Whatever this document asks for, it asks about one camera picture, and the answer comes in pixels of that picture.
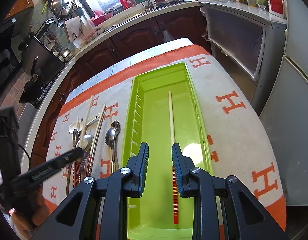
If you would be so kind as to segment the person's left hand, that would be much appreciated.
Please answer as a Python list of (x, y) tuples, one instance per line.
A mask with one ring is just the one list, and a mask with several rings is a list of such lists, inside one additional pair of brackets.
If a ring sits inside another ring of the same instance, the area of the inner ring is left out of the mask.
[(16, 229), (25, 239), (31, 239), (50, 215), (42, 195), (42, 183), (35, 190), (17, 198), (14, 209), (12, 221)]

